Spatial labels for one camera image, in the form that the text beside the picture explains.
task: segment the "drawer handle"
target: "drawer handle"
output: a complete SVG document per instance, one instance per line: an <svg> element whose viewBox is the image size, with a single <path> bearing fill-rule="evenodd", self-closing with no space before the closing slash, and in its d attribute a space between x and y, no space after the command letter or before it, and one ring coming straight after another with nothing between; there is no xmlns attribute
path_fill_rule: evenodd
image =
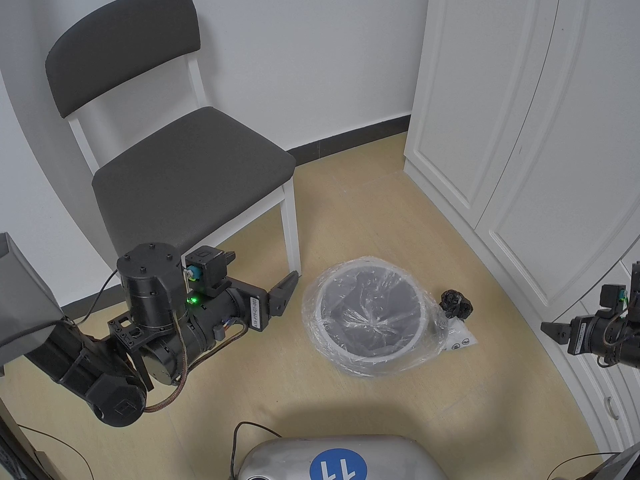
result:
<svg viewBox="0 0 640 480"><path fill-rule="evenodd" d="M611 405L611 397L608 396L604 399L604 405L607 409L607 412L609 413L609 416L611 416L615 421L618 421L620 419L620 415L616 414L615 412L613 412L613 406Z"/></svg>

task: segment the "white wall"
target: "white wall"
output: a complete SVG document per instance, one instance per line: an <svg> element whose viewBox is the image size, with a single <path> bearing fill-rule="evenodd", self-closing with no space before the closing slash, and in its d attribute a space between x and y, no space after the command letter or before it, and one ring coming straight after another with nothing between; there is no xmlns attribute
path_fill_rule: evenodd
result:
<svg viewBox="0 0 640 480"><path fill-rule="evenodd" d="M98 292L111 270L40 169L13 113L2 74L0 123L0 231L11 235L60 306Z"/></svg>
<svg viewBox="0 0 640 480"><path fill-rule="evenodd" d="M112 0L0 0L0 68L29 145L69 213L109 264L115 253L44 58ZM194 0L209 99L283 148L411 112L427 0ZM180 60L80 111L100 163L194 108Z"/></svg>

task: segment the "beige floor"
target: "beige floor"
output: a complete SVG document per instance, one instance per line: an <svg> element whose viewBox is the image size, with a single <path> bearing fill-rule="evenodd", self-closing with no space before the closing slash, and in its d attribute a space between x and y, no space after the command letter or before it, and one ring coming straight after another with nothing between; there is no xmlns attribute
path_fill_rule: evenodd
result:
<svg viewBox="0 0 640 480"><path fill-rule="evenodd" d="M226 479L232 430L249 419L284 436L390 433L416 439L451 480L546 479L556 464L596 451L570 392L533 332L435 206L402 172L404 134L306 164L295 188L304 276L282 318L250 332L189 376L167 410L110 428L25 359L6 367L0 396L20 423L76 446L97 480ZM280 215L268 212L225 244L230 274L269 288L287 272ZM374 380L334 370L300 319L306 284L325 268L375 255L412 272L430 292L462 291L479 344ZM92 316L106 332L119 305ZM171 388L151 392L160 400ZM29 434L70 480L88 478L73 452ZM266 439L244 428L239 454ZM598 460L558 474L574 478Z"/></svg>

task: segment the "baseboard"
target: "baseboard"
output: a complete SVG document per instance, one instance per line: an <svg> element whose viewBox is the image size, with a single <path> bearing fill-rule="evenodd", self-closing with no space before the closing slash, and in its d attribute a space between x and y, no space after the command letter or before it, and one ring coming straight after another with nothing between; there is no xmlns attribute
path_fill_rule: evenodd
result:
<svg viewBox="0 0 640 480"><path fill-rule="evenodd" d="M94 293L93 295L89 295L84 299L76 300L74 302L70 302L66 306L62 306L62 311L69 318L75 320L76 318L83 317L91 308L91 304L95 300L98 294ZM111 288L107 288L100 295L100 299L95 304L95 308L93 312L100 311L101 309L105 309L113 306L114 304L119 304L120 302L124 302L124 291L122 290L122 286L119 284L116 286L112 286Z"/></svg>
<svg viewBox="0 0 640 480"><path fill-rule="evenodd" d="M296 159L296 165L306 164L307 162L318 160L318 158L339 153L346 149L355 148L368 142L406 132L409 130L410 119L411 114L370 124L362 128L357 128L356 130L349 130L348 132L339 133L332 137L309 142L309 144L290 149L289 153Z"/></svg>
<svg viewBox="0 0 640 480"><path fill-rule="evenodd" d="M488 268L492 276L496 281L498 281L498 284L500 284L505 293L507 293L508 297L516 306L529 327L531 327L531 330L534 332L542 347L551 358L551 361L555 364L558 372L560 372L560 375L571 391L573 398L575 398L575 401L578 404L584 419L587 421L587 425L593 434L593 438L595 439L599 450L606 451L611 449L611 444L607 440L596 411L591 404L586 391L582 387L580 379L578 379L571 367L571 364L569 364L564 350L562 350L562 348L560 348L556 343L551 343L548 336L540 331L542 318L532 304L526 299L519 286L493 255L491 249L489 249L489 247L480 240L478 235L476 235L476 231L469 226L468 222L462 218L449 201L444 198L436 187L434 187L434 185L432 185L432 183L427 180L427 178L425 178L418 168L409 162L409 160L405 160L404 172L416 185L418 185L425 196L427 196L428 199L436 205L438 210L440 210L456 231L460 233L465 242L467 242L473 252L476 253L476 256L480 258L480 261L484 263L485 267Z"/></svg>

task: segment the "white chair frame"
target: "white chair frame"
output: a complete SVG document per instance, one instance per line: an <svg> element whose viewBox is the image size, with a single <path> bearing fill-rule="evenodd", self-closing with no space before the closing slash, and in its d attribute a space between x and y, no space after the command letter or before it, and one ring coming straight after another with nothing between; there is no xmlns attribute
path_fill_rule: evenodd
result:
<svg viewBox="0 0 640 480"><path fill-rule="evenodd" d="M185 55L184 58L186 60L187 69L189 71L191 89L196 96L198 108L207 106L207 96L204 92L204 84L202 82L200 68L198 67L196 52L189 53ZM69 114L69 116L67 117L67 121L69 123L69 126L71 126L71 131L76 137L78 146L80 146L80 150L84 155L84 160L86 161L87 165L89 165L91 174L95 174L95 172L100 168L100 165L98 165L98 161L96 160L91 146L86 139L86 135L84 134L84 130L80 125L78 117L76 116L76 112ZM247 226L249 222L256 220L258 217L260 217L260 215L267 212L267 210L270 210L271 208L276 206L276 204L280 205L282 228L284 230L284 243L287 249L287 261L289 262L289 270L297 270L298 274L301 275L302 267L300 264L300 245L298 242L298 221L296 219L296 201L294 199L293 193L293 177L290 178L290 180L286 181L283 185L276 188L276 190L260 199L260 201L258 201L256 204L240 213L240 215L229 220L226 224L223 224L222 226L220 226L220 228L213 231L212 234L189 249L185 253L185 255L193 251L197 247L200 247L201 245L209 245L212 247L220 245L231 235L234 235L235 233L240 231L240 229Z"/></svg>

